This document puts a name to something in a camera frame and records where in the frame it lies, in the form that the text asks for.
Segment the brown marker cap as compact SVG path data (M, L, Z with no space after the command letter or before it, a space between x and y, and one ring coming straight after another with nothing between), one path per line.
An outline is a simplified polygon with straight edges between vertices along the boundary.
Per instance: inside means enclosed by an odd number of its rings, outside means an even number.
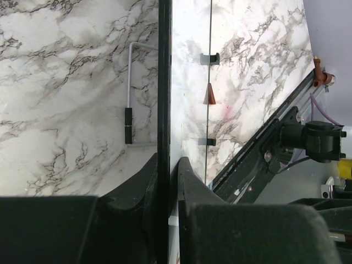
M215 100L215 96L213 93L213 88L212 88L212 84L209 82L207 85L207 89L206 89L206 93L205 93L205 98L203 101L204 105L215 105L216 104L216 100Z

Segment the black framed whiteboard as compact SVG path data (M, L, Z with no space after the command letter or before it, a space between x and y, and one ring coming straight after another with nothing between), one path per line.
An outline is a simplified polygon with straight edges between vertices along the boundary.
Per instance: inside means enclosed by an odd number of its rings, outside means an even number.
M132 42L129 52L158 53L156 263L176 263L179 253L178 163L187 157L206 174L208 110L203 104L210 67L211 1L160 1L158 44Z

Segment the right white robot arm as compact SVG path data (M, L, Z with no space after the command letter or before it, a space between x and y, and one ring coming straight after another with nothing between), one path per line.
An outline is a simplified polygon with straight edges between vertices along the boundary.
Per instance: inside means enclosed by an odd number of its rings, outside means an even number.
M271 154L271 160L267 162L267 172L276 175L303 161L329 163L347 157L342 152L342 139L347 137L342 125L319 120L303 124L297 121L297 114L298 107L294 106L284 118L273 120L272 130L261 146L263 154ZM281 155L286 150L294 149L303 150L306 157L292 163L285 161L286 167L279 170Z

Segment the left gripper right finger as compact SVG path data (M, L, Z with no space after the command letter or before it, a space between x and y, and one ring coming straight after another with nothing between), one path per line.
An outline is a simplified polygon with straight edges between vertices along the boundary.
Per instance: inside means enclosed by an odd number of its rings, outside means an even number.
M340 263L320 214L305 205L229 204L178 163L181 263Z

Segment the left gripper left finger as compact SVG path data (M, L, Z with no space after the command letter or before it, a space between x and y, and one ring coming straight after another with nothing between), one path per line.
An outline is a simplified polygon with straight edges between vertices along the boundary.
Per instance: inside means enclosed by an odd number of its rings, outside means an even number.
M109 193L1 198L1 263L155 263L157 156Z

